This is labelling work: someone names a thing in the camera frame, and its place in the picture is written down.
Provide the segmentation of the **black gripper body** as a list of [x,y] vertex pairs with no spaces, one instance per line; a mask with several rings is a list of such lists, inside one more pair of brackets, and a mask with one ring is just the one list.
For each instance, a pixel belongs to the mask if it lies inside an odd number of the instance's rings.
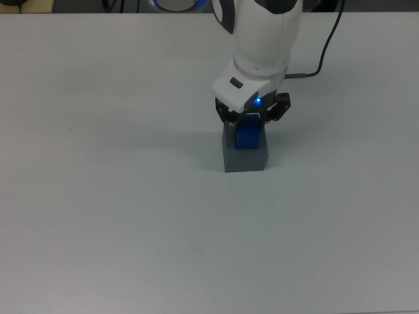
[[263,97],[258,98],[259,114],[277,114],[278,106],[276,92],[270,92]]

